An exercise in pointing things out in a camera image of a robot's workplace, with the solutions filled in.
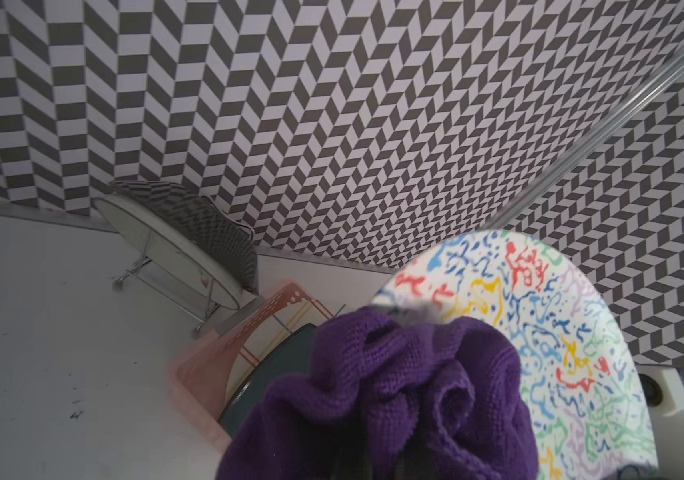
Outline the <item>white plate coloured stripes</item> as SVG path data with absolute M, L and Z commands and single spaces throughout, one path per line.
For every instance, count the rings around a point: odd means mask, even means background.
M 281 295 L 278 300 L 270 300 L 266 312 L 259 311 L 251 321 L 255 327 L 245 335 L 245 342 L 235 357 L 226 400 L 229 401 L 248 375 L 293 333 L 306 325 L 320 326 L 351 310 L 348 303 L 311 298 L 297 289 Z

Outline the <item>teal square plate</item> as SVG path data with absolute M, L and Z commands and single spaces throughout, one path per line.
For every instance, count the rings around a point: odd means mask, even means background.
M 291 334 L 236 389 L 219 418 L 219 424 L 231 438 L 237 435 L 250 412 L 275 381 L 309 373 L 316 330 L 315 325 L 307 324 Z

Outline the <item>purple cloth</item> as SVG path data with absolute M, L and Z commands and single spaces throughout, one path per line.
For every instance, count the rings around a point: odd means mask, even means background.
M 221 479 L 533 479 L 521 362 L 480 320 L 402 326 L 372 308 L 316 332 L 305 375 L 277 379 Z

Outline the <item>colourful squiggle round plate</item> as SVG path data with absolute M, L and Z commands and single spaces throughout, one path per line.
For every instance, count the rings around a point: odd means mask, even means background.
M 651 420 L 623 334 L 570 259 L 522 233 L 475 231 L 416 256 L 373 297 L 399 322 L 472 317 L 518 351 L 543 479 L 649 479 Z

